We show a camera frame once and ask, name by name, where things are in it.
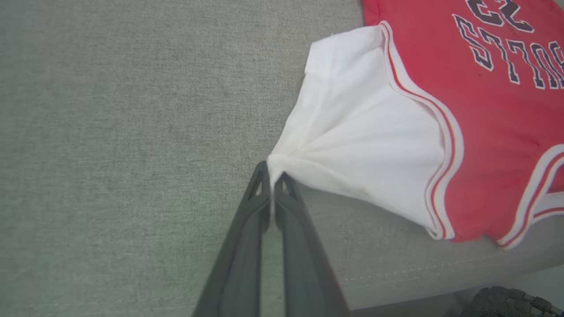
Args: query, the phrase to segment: white fabric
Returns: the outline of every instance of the white fabric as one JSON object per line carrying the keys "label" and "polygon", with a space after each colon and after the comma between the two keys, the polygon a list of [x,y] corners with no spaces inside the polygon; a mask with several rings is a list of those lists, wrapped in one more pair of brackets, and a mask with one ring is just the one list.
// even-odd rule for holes
{"label": "white fabric", "polygon": [[378,26],[311,45],[301,92],[267,159],[323,191],[381,206],[435,232],[425,190],[444,160],[439,125],[421,103],[394,91]]}

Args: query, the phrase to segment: gray fabric surface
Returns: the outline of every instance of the gray fabric surface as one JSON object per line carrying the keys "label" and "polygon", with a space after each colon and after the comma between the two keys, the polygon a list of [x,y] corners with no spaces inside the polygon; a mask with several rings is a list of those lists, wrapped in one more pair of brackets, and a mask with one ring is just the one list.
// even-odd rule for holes
{"label": "gray fabric surface", "polygon": [[[0,315],[189,315],[310,43],[362,23],[359,0],[0,2]],[[303,195],[352,308],[564,262],[562,218],[504,252]]]}

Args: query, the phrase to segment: basketball jersey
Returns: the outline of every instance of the basketball jersey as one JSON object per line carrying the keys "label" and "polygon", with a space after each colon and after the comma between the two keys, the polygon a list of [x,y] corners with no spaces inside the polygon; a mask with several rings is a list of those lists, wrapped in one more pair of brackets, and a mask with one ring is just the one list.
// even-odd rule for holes
{"label": "basketball jersey", "polygon": [[364,0],[393,86],[434,113],[437,239],[518,244],[564,214],[564,12],[552,0]]}

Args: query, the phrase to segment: red fabric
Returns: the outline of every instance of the red fabric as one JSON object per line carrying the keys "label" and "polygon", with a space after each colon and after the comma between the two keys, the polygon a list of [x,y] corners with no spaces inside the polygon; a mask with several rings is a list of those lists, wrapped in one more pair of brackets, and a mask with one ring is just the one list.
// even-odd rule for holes
{"label": "red fabric", "polygon": [[[534,29],[526,32],[514,27],[500,11],[507,2],[511,4],[483,0],[484,6],[478,6],[482,14],[497,15],[503,21],[497,26],[476,17],[465,0],[363,1],[365,23],[376,25],[385,20],[390,24],[413,82],[444,103],[462,130],[464,158],[445,198],[455,241],[476,239],[483,233],[496,240],[505,236],[539,158],[552,146],[564,144],[564,82],[550,70],[558,85],[550,89],[547,72],[531,50],[532,43],[542,46],[564,78],[564,69],[549,48],[556,41],[564,50],[564,12],[553,0],[513,1],[520,9],[512,19]],[[475,61],[453,15],[472,24],[475,35],[469,36],[489,51],[491,71]],[[484,41],[478,28],[501,38],[519,84],[510,81],[501,51],[495,43]],[[525,43],[544,89],[535,87],[531,66],[519,50],[510,51],[507,40]],[[561,51],[556,52],[564,60]],[[560,168],[550,192],[563,190],[564,168]]]}

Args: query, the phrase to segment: tire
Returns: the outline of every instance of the tire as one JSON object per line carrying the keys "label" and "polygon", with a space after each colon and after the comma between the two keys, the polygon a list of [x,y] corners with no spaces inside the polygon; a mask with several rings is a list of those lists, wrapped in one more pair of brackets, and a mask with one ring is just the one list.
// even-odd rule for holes
{"label": "tire", "polygon": [[549,301],[518,289],[483,288],[460,317],[562,317]]}

